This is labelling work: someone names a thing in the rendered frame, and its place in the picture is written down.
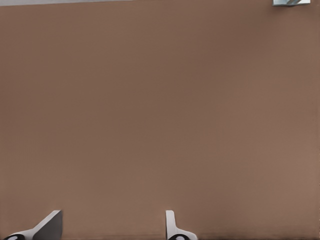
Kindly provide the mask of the silver frame post foot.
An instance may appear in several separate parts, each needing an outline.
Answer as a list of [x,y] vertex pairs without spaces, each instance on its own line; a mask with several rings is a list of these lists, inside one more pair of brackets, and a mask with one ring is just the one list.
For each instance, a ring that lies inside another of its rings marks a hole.
[[311,3],[311,0],[272,0],[273,7],[291,7],[299,5],[308,5]]

